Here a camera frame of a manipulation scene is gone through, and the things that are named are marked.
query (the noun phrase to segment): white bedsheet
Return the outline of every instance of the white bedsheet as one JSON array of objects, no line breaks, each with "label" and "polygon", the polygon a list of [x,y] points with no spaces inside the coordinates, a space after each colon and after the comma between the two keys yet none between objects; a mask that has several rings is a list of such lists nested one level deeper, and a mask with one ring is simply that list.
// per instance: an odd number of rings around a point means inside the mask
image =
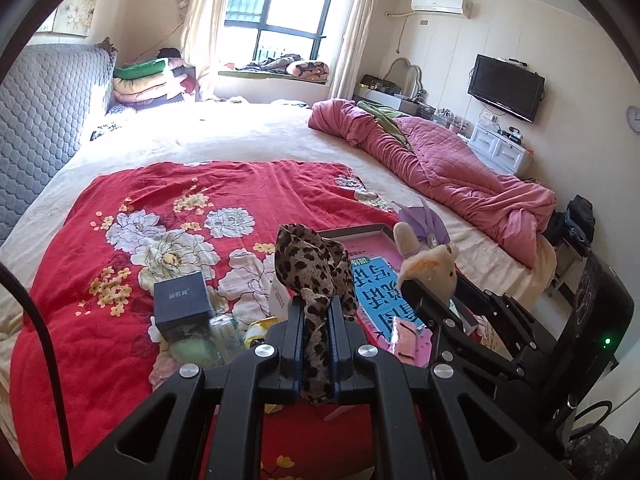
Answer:
[{"label": "white bedsheet", "polygon": [[[99,175],[153,162],[204,160],[340,162],[388,201],[419,205],[418,194],[367,153],[306,126],[310,110],[284,105],[197,103],[140,112],[123,130],[83,146],[27,209],[0,247],[0,260],[30,288],[52,238],[79,194]],[[531,308],[556,266],[551,245],[538,237],[538,263],[527,269],[454,212],[433,203],[458,248],[457,264],[477,286],[508,293]],[[22,310],[0,290],[0,428],[17,451],[8,402],[11,353]]]}]

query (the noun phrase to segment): white curtain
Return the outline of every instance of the white curtain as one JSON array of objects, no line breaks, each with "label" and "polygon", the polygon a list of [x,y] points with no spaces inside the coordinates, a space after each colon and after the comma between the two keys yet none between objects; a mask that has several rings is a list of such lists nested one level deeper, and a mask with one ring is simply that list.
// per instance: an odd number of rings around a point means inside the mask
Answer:
[{"label": "white curtain", "polygon": [[371,17],[378,0],[351,0],[342,43],[329,83],[329,98],[351,99],[358,78],[362,53],[367,43]]},{"label": "white curtain", "polygon": [[202,99],[211,99],[218,75],[216,42],[225,25],[226,0],[188,0],[188,5],[180,51],[196,67]]}]

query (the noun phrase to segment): dark blue box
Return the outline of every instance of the dark blue box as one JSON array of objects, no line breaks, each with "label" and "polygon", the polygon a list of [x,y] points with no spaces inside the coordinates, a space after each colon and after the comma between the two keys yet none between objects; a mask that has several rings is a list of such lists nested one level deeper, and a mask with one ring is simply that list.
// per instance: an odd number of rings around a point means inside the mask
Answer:
[{"label": "dark blue box", "polygon": [[202,272],[154,285],[156,326],[169,344],[193,333],[209,333],[213,316]]}]

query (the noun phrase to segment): air conditioner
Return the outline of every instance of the air conditioner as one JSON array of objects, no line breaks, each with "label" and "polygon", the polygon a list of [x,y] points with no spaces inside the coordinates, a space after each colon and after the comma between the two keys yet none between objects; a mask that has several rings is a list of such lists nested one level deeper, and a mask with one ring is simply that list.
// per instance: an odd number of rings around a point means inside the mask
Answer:
[{"label": "air conditioner", "polygon": [[411,0],[411,10],[469,18],[471,2],[469,0]]}]

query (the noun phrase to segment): television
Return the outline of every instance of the television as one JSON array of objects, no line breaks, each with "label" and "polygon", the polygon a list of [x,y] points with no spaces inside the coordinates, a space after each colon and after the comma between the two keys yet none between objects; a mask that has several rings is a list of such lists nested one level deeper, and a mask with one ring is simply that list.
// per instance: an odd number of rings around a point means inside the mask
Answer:
[{"label": "television", "polygon": [[506,61],[478,54],[468,94],[532,123],[544,98],[545,78]]}]

